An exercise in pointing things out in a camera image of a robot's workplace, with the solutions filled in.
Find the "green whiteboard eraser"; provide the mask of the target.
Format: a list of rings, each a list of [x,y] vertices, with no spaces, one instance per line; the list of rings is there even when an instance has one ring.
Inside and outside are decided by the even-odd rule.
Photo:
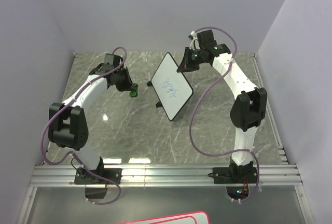
[[[130,88],[130,97],[137,97],[138,96],[138,84],[134,83]]]

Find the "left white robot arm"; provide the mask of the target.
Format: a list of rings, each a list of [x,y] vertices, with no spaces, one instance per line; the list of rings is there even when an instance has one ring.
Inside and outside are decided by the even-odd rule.
[[[105,169],[102,158],[87,144],[89,129],[86,114],[111,86],[120,92],[129,91],[130,97],[138,96],[138,85],[132,81],[127,67],[122,65],[116,68],[115,64],[101,63],[69,99],[53,103],[49,109],[49,141],[72,153],[87,171],[86,177],[94,184],[103,181]]]

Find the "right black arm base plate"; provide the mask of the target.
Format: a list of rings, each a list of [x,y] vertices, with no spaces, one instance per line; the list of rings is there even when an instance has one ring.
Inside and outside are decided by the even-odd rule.
[[[214,167],[207,176],[213,179],[214,184],[254,184],[257,182],[258,172],[255,167]]]

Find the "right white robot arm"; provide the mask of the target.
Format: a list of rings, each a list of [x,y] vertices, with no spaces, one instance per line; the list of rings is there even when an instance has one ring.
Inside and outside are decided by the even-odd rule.
[[[186,47],[177,71],[193,72],[200,68],[200,64],[209,63],[220,73],[219,80],[224,80],[231,90],[234,104],[230,119],[236,129],[236,136],[234,150],[230,152],[229,177],[239,183],[253,168],[255,156],[252,149],[258,127],[266,115],[267,91],[249,80],[234,56],[224,44],[199,50]]]

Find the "small white whiteboard with stand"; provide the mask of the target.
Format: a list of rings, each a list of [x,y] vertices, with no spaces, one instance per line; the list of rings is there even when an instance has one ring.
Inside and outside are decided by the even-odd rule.
[[[177,69],[178,64],[167,52],[151,80],[146,84],[148,87],[153,87],[158,97],[156,107],[162,107],[170,121],[175,119],[193,95],[193,88],[188,79]]]

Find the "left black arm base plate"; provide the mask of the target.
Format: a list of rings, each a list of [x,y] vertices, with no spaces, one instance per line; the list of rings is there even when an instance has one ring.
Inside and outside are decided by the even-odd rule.
[[[120,184],[121,175],[122,175],[122,169],[120,169],[120,168],[104,169],[104,172],[101,175],[101,177],[110,179],[110,180],[116,182],[117,184]],[[76,184],[76,185],[96,185],[96,184],[105,184],[105,183],[106,183],[105,180],[92,176],[90,173],[88,173],[83,168],[77,169],[75,179],[74,179],[74,184]]]

